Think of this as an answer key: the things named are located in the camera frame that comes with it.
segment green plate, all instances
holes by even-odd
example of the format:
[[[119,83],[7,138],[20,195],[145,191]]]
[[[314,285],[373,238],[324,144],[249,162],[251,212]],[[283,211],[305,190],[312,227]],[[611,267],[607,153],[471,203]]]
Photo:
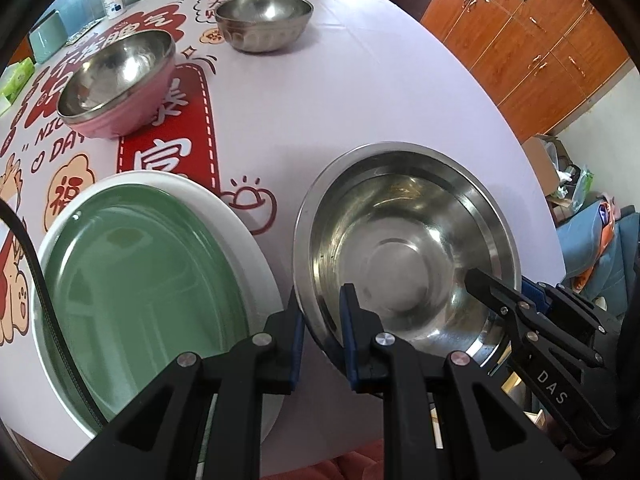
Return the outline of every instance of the green plate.
[[[149,186],[106,189],[62,228],[44,270],[70,352],[107,420],[182,352],[249,335],[235,276],[206,226]],[[97,430],[45,330],[59,394]]]

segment stainless steel bowl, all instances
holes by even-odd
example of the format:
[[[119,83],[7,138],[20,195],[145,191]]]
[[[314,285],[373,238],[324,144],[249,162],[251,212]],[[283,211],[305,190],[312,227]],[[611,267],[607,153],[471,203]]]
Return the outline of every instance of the stainless steel bowl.
[[[338,292],[421,351],[464,350],[491,367],[506,346],[501,320],[467,293],[467,269],[519,290],[509,227],[489,192],[445,155],[404,142],[370,144],[332,162],[296,223],[293,276],[312,335],[343,368]]]
[[[313,12],[306,0],[227,0],[216,9],[216,21],[233,48],[271,52],[296,41]]]
[[[92,120],[153,82],[175,63],[174,57],[174,38],[165,30],[144,30],[118,40],[73,74],[60,94],[58,114],[69,125]],[[149,103],[156,110],[158,105]]]

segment cabinet handle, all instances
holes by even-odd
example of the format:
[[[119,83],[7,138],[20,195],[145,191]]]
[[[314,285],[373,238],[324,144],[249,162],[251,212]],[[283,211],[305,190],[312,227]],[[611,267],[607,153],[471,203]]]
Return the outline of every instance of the cabinet handle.
[[[536,73],[534,75],[538,75],[538,72],[540,72],[543,68],[545,68],[548,65],[548,63],[545,61],[542,65],[540,65],[540,67],[536,70]]]
[[[587,77],[587,75],[582,71],[582,69],[575,62],[575,59],[573,57],[569,56],[569,61],[571,61],[573,66],[575,66],[576,70],[582,74],[582,77]]]
[[[546,32],[546,30],[536,20],[534,20],[532,16],[529,16],[529,19],[531,20],[531,23],[533,23],[542,32]]]
[[[538,54],[535,58],[533,58],[533,60],[531,61],[531,64],[529,65],[529,67],[527,68],[527,70],[531,70],[531,67],[534,66],[537,62],[539,62],[542,59],[542,54]]]

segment white bottle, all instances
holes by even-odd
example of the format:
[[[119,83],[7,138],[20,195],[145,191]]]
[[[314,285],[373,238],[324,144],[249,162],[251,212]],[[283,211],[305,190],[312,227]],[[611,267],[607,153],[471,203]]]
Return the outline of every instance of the white bottle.
[[[103,0],[103,2],[104,11],[107,13],[107,17],[110,20],[123,15],[127,10],[124,0]]]

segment table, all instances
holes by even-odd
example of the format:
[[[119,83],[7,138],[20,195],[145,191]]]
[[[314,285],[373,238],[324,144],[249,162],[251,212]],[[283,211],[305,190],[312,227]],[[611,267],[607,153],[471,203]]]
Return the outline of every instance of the table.
[[[39,67],[0,118],[0,168],[8,176],[0,197],[17,207],[36,247],[60,210],[94,181],[133,168],[173,171],[229,203],[286,300],[296,214],[313,180],[347,150],[404,140],[449,155],[484,183],[511,226],[524,275],[549,283],[564,276],[545,199],[513,133],[419,23],[388,0],[310,0],[316,10],[298,42],[248,56],[220,36],[212,13],[220,1],[136,3],[119,22],[101,23]],[[180,64],[154,123],[120,141],[85,139],[65,126],[56,96],[73,70],[124,34],[153,27],[174,35]],[[2,309],[0,416],[72,458],[87,437],[47,383],[25,316],[31,277],[10,237],[0,235],[5,300],[21,307]],[[350,392],[307,334],[301,381],[262,446],[262,472],[309,465],[381,436],[381,401]]]

